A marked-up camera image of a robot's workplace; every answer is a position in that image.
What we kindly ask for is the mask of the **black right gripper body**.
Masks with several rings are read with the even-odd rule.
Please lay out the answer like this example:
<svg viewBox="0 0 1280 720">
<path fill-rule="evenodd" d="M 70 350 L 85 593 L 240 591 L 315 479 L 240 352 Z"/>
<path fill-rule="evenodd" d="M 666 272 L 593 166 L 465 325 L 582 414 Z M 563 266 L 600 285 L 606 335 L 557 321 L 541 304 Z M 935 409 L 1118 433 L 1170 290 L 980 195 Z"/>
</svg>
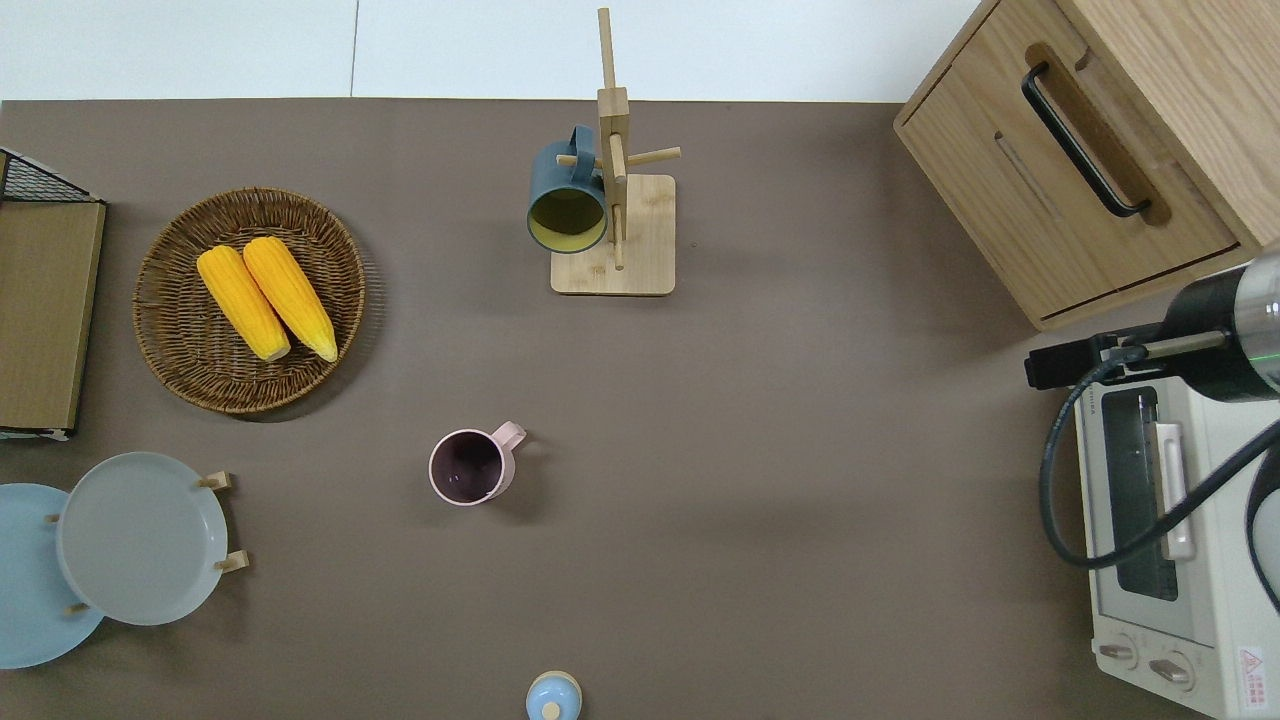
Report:
<svg viewBox="0 0 1280 720">
<path fill-rule="evenodd" d="M 1138 359 L 1137 351 L 1125 350 L 1128 342 L 1123 340 L 1116 350 L 1107 350 L 1105 356 L 1124 357 L 1128 360 L 1125 368 L 1135 372 L 1176 375 L 1207 398 L 1240 401 L 1243 391 L 1238 388 L 1240 382 L 1236 375 L 1245 370 L 1245 364 L 1239 359 L 1235 338 L 1235 304 L 1244 274 L 1245 268 L 1238 266 L 1190 283 L 1172 297 L 1157 331 L 1140 336 L 1134 343 L 1148 348 L 1158 341 L 1216 333 L 1217 345 L 1185 348 L 1165 357 L 1147 355 Z"/>
</svg>

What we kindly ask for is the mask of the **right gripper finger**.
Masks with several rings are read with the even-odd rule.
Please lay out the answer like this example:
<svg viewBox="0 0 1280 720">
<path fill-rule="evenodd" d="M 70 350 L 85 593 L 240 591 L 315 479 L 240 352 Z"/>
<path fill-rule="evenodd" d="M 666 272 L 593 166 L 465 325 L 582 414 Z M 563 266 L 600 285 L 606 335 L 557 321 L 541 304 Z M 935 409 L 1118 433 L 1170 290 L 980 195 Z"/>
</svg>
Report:
<svg viewBox="0 0 1280 720">
<path fill-rule="evenodd" d="M 1032 350 L 1028 372 L 1087 372 L 1102 363 L 1105 350 L 1094 338 L 1074 340 Z"/>
<path fill-rule="evenodd" d="M 1027 383 L 1033 389 L 1061 389 L 1078 386 L 1101 368 L 1092 364 L 1028 363 Z"/>
</svg>

